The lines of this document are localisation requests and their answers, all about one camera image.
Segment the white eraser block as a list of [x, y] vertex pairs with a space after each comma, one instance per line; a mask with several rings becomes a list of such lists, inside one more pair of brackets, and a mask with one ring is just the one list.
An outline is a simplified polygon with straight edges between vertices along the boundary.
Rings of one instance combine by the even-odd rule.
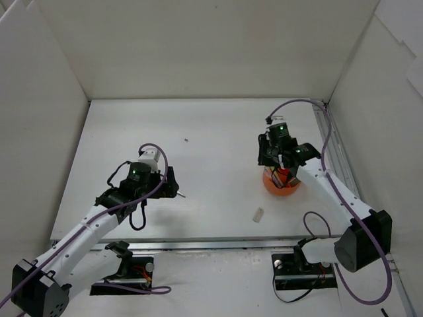
[[252, 220], [253, 220], [255, 223], [259, 223], [259, 222], [260, 222], [260, 220], [262, 219], [263, 215], [264, 215], [264, 210], [263, 210], [263, 208], [259, 207], [259, 208], [256, 210], [256, 212], [254, 213]]

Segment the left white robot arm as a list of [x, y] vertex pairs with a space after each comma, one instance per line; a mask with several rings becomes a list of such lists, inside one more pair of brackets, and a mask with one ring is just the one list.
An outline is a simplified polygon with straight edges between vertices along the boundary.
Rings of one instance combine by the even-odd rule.
[[35, 260], [21, 260], [14, 268], [7, 299], [29, 316], [61, 316], [69, 302], [97, 281], [124, 277], [132, 270], [128, 243], [108, 244], [101, 252], [91, 249], [147, 199], [174, 198], [179, 185], [174, 170], [160, 172], [145, 162], [130, 162], [128, 175], [118, 186], [96, 198], [83, 220]]

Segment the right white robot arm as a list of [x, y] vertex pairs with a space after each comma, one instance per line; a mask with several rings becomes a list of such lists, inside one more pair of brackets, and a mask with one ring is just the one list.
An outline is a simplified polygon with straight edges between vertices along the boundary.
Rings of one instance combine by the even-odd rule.
[[258, 164], [289, 170], [334, 211], [343, 231], [338, 238], [302, 243], [292, 256], [294, 268], [307, 272], [316, 263], [329, 262], [354, 273], [391, 251], [393, 220], [385, 210], [375, 211], [358, 198], [322, 166], [321, 159], [312, 144], [299, 144], [291, 137], [284, 122], [271, 125], [258, 136]]

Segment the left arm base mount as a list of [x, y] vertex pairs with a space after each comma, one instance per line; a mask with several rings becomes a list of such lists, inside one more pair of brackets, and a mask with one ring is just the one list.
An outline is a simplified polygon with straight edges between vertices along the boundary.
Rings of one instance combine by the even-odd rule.
[[105, 246], [106, 250], [113, 251], [121, 260], [120, 267], [115, 274], [106, 276], [90, 288], [90, 296], [124, 296], [140, 295], [137, 291], [152, 289], [153, 274], [147, 271], [148, 265], [153, 265], [152, 256], [135, 255], [129, 244], [124, 241], [112, 242]]

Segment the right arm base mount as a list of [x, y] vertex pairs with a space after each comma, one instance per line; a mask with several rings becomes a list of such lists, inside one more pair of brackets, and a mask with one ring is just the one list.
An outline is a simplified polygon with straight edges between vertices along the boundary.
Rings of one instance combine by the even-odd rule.
[[[300, 240], [290, 253], [274, 253], [272, 258], [272, 288], [278, 300], [292, 304], [303, 300], [313, 291], [323, 289], [337, 289], [338, 283], [331, 264], [324, 266], [321, 262], [309, 263], [302, 251], [302, 247], [316, 240], [304, 238]], [[282, 292], [303, 291], [293, 299], [284, 299]]]

